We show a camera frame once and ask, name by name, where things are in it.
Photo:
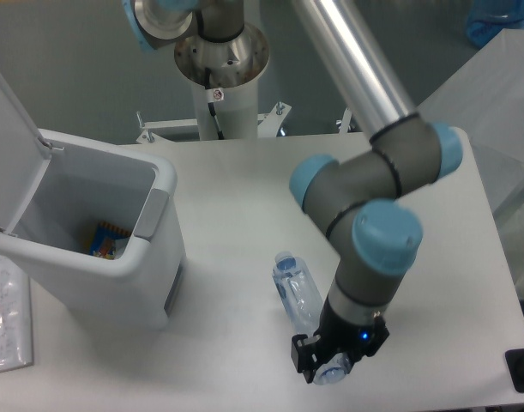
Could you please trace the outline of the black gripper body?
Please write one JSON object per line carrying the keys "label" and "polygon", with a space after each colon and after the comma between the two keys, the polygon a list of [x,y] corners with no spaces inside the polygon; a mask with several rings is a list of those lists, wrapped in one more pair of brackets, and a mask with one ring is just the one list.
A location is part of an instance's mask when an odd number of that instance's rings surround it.
{"label": "black gripper body", "polygon": [[344,354],[352,365],[361,361],[353,360],[351,350],[354,341],[361,330],[372,330],[380,325],[386,325],[382,315],[372,317],[368,324],[350,323],[341,318],[332,308],[326,298],[322,307],[320,323],[315,332],[318,337],[317,356],[320,365],[327,363],[337,354]]}

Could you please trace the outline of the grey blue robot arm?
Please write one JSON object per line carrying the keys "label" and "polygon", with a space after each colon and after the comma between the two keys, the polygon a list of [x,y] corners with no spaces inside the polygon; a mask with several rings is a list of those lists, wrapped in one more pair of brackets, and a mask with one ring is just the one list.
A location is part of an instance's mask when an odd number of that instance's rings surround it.
{"label": "grey blue robot arm", "polygon": [[[452,128],[419,116],[354,3],[292,6],[370,143],[349,161],[314,155],[289,181],[298,206],[340,258],[326,297],[297,258],[279,257],[274,267],[297,327],[292,362],[306,382],[324,385],[344,378],[388,338],[383,315],[423,237],[398,199],[450,175],[463,153]],[[141,48],[174,45],[176,65],[200,89],[201,139],[256,134],[256,115],[225,109],[230,92],[253,83],[268,64],[266,40],[245,21],[242,2],[126,1],[123,9]]]}

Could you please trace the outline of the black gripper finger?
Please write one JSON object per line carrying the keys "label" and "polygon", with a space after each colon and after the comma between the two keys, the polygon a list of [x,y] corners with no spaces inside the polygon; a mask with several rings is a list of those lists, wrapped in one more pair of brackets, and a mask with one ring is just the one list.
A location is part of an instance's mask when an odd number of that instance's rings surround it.
{"label": "black gripper finger", "polygon": [[301,373],[307,384],[314,381],[320,366],[317,356],[317,336],[298,334],[292,337],[291,357],[297,373]]}
{"label": "black gripper finger", "polygon": [[372,330],[361,330],[354,341],[351,357],[360,361],[364,357],[374,356],[389,337],[388,328],[380,325]]}

